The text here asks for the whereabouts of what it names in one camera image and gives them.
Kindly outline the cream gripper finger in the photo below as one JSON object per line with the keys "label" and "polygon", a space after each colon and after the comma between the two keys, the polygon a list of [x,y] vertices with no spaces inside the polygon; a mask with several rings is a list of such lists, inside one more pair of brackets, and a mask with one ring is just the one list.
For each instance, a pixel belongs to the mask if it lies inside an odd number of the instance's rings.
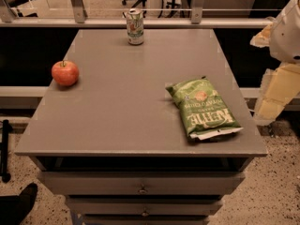
{"label": "cream gripper finger", "polygon": [[254,107],[255,123],[258,126],[270,125],[299,93],[299,64],[281,63],[275,70],[267,69]]}
{"label": "cream gripper finger", "polygon": [[265,26],[261,32],[259,32],[251,39],[250,45],[258,48],[268,47],[270,42],[271,29],[271,24]]}

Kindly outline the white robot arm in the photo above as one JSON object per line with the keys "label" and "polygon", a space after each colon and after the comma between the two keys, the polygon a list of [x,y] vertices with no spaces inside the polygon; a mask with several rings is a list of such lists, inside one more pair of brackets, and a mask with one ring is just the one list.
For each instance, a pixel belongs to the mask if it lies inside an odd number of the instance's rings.
{"label": "white robot arm", "polygon": [[290,0],[272,23],[254,36],[250,44],[268,47],[280,62],[262,76],[260,94],[254,107],[258,126],[268,126],[300,93],[300,0]]}

